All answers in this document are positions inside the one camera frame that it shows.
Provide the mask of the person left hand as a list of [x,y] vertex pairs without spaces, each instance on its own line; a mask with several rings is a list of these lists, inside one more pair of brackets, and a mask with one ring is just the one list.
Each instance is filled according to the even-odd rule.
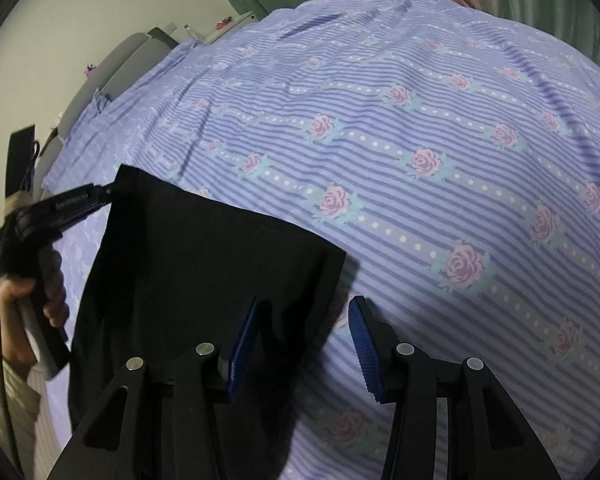
[[61,258],[45,247],[30,263],[25,276],[5,273],[0,278],[2,353],[18,374],[26,376],[37,365],[52,379],[69,362]]

